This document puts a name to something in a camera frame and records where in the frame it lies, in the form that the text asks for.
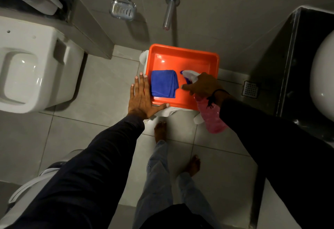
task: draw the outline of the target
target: pink spray bottle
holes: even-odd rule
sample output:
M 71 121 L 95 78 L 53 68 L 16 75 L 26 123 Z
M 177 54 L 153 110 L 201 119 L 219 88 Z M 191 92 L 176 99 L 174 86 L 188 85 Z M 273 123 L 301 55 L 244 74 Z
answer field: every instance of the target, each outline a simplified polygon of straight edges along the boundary
M 181 74 L 186 79 L 187 84 L 195 83 L 198 80 L 199 73 L 191 70 L 181 71 Z M 219 118 L 220 107 L 212 104 L 208 107 L 208 100 L 198 95 L 194 95 L 197 102 L 198 110 L 205 122 L 206 129 L 209 133 L 216 134 L 225 130 L 228 126 Z

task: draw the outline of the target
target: hand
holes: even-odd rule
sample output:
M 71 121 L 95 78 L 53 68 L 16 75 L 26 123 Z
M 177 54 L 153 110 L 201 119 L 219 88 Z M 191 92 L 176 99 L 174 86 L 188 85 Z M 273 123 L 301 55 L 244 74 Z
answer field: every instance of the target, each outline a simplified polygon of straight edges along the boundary
M 207 73 L 201 73 L 198 76 L 198 81 L 193 84 L 184 84 L 181 87 L 183 90 L 190 91 L 190 95 L 197 94 L 202 98 L 207 98 L 212 95 L 212 93 L 217 89 L 223 89 L 223 87 L 218 83 L 212 75 Z M 220 106 L 226 98 L 233 98 L 227 92 L 217 91 L 214 94 L 215 104 Z
M 137 115 L 145 120 L 149 119 L 160 110 L 168 107 L 169 103 L 162 104 L 158 107 L 152 105 L 150 84 L 147 75 L 144 77 L 141 72 L 140 80 L 138 79 L 138 76 L 135 77 L 135 83 L 130 87 L 128 115 Z

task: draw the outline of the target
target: jeans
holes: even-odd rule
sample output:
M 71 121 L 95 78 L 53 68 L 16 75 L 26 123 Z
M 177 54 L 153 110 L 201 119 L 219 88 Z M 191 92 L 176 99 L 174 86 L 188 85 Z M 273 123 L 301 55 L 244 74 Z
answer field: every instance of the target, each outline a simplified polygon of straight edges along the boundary
M 160 140 L 148 160 L 146 182 L 137 203 L 132 229 L 139 229 L 149 217 L 173 205 L 167 154 L 168 144 Z M 185 203 L 193 214 L 201 215 L 215 229 L 221 228 L 211 206 L 201 191 L 196 188 L 189 173 L 181 173 L 176 178 L 176 182 L 182 203 Z

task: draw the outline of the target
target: person's left hand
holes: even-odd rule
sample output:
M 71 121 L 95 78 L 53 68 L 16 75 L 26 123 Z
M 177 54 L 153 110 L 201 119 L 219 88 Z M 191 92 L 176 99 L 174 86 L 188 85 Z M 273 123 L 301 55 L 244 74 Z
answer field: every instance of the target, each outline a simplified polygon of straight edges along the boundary
M 140 79 L 138 76 L 135 77 L 135 83 L 130 88 L 128 115 L 137 115 L 144 120 L 168 107 L 169 103 L 164 103 L 158 107 L 152 105 L 147 75 L 144 77 L 141 72 Z

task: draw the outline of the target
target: folded blue cloth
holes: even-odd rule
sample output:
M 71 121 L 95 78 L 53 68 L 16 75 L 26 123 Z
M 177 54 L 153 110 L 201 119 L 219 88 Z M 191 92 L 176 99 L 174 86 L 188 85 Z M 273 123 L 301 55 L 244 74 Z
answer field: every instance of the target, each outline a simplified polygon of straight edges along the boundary
M 177 74 L 173 70 L 152 71 L 151 93 L 155 97 L 175 98 L 175 90 L 179 88 Z

